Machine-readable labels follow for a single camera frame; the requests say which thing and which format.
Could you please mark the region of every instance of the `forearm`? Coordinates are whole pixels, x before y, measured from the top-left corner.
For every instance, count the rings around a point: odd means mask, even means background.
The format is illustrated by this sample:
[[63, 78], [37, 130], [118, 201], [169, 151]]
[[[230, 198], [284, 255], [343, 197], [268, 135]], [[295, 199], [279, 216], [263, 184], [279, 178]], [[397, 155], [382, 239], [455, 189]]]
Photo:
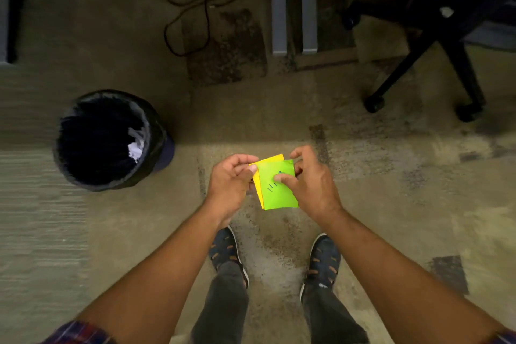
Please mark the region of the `forearm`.
[[320, 223], [397, 344], [483, 343], [504, 327], [345, 211]]
[[104, 329], [119, 344], [168, 343], [219, 225], [202, 206], [77, 319]]

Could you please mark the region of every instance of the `chair wheel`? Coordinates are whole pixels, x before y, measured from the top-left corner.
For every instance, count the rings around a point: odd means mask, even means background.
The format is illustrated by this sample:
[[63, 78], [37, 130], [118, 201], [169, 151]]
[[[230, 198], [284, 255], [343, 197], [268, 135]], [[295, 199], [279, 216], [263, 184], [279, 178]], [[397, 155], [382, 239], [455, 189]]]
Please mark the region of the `chair wheel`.
[[463, 123], [470, 123], [478, 119], [482, 110], [482, 105], [470, 103], [469, 105], [457, 106], [455, 108], [455, 114]]
[[383, 108], [385, 105], [385, 100], [383, 97], [376, 97], [371, 95], [371, 97], [367, 97], [364, 101], [365, 109], [369, 113], [376, 113]]
[[360, 14], [351, 9], [347, 9], [341, 13], [341, 20], [346, 30], [351, 30], [360, 22]]

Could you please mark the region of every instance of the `person's left arm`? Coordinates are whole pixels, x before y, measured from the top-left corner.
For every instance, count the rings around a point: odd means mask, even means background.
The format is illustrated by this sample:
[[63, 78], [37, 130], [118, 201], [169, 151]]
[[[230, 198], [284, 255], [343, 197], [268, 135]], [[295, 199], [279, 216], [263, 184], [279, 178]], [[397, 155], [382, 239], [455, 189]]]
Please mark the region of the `person's left arm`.
[[145, 260], [95, 299], [76, 320], [118, 344], [167, 344], [217, 231], [249, 189], [257, 157], [238, 154], [215, 165], [204, 203]]

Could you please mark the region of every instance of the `yellow sticky note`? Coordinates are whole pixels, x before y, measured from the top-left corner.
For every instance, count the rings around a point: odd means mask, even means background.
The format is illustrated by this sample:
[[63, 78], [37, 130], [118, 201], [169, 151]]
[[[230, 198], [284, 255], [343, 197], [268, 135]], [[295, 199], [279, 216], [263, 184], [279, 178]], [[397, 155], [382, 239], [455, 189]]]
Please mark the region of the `yellow sticky note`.
[[[270, 157], [270, 158], [267, 158], [267, 159], [262, 159], [261, 161], [252, 163], [251, 165], [257, 165], [259, 163], [264, 163], [264, 162], [283, 161], [284, 159], [285, 158], [283, 158], [283, 154], [278, 154], [278, 155], [275, 155], [273, 157]], [[258, 199], [260, 200], [261, 207], [264, 208], [264, 205], [263, 205], [263, 195], [261, 194], [261, 183], [260, 183], [259, 171], [257, 171], [255, 173], [255, 175], [253, 176], [253, 181], [255, 182], [256, 193], [258, 194]]]

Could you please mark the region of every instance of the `green sticky note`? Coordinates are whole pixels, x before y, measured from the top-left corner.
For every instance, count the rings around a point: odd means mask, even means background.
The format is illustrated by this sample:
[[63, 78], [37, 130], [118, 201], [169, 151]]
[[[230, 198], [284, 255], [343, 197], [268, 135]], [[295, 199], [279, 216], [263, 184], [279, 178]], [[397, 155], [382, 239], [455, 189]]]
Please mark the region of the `green sticky note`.
[[274, 181], [278, 173], [294, 175], [292, 159], [258, 164], [264, 209], [299, 207], [292, 191], [281, 182]]

